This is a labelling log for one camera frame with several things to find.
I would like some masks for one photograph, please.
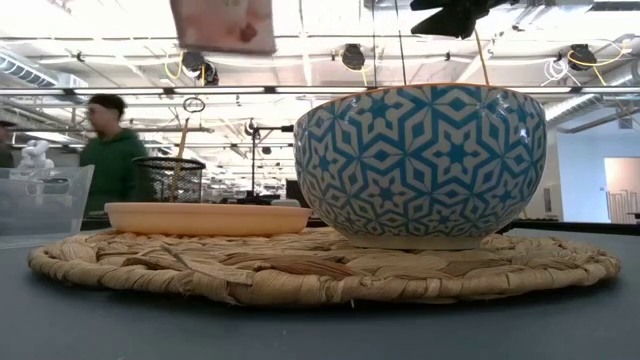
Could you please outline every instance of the person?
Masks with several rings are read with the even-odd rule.
[[[87,214],[103,212],[109,202],[152,198],[151,182],[133,162],[147,156],[147,151],[135,132],[120,127],[125,108],[124,100],[117,95],[96,94],[88,102],[87,117],[97,136],[80,154],[80,166],[95,166]]]
[[[8,142],[11,140],[9,128],[15,126],[14,123],[0,120],[0,168],[13,168],[15,162],[11,154]]]

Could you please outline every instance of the round woven mat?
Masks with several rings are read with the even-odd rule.
[[[72,284],[203,295],[250,305],[353,300],[450,303],[613,278],[620,262],[557,238],[493,235],[467,251],[362,249],[333,229],[272,238],[78,235],[34,250],[29,267]]]

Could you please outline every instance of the green hoodie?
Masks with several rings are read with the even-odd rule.
[[[129,129],[109,140],[92,139],[80,154],[80,166],[95,166],[85,213],[104,211],[108,202],[151,201],[151,182],[132,162],[144,156],[144,145]]]
[[[0,143],[0,168],[12,168],[15,164],[13,163],[13,155],[11,155],[11,149],[8,146]]]

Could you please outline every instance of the ceiling light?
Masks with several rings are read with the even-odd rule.
[[[156,95],[163,94],[162,88],[104,88],[74,89],[78,95],[113,94],[113,95]]]
[[[30,131],[30,132],[26,132],[25,134],[29,136],[37,137],[40,139],[57,142],[57,143],[77,143],[78,142],[78,140],[66,135],[62,135],[60,133]]]
[[[28,95],[64,95],[61,89],[0,89],[0,95],[28,96]]]
[[[626,83],[627,81],[629,81],[631,79],[633,79],[633,76],[632,75],[627,75],[627,76],[625,76],[625,77],[623,77],[621,79],[618,79],[616,81],[610,82],[609,86],[618,86],[618,85]]]
[[[611,87],[588,87],[582,89],[583,93],[587,94],[630,94],[640,92],[640,87],[628,87],[628,86],[611,86]]]
[[[526,94],[566,94],[571,91],[568,86],[550,86],[550,87],[509,87],[509,90],[518,91]]]
[[[277,87],[277,93],[294,94],[353,94],[367,91],[366,87],[332,87],[332,86],[287,86]]]
[[[175,88],[176,94],[247,94],[264,93],[263,87],[190,87]]]
[[[176,86],[176,84],[173,81],[169,80],[169,79],[160,79],[160,82],[170,84],[173,87]]]

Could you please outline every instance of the orange dish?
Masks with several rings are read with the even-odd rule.
[[[138,234],[269,236],[299,233],[310,209],[286,206],[109,203],[111,226]]]

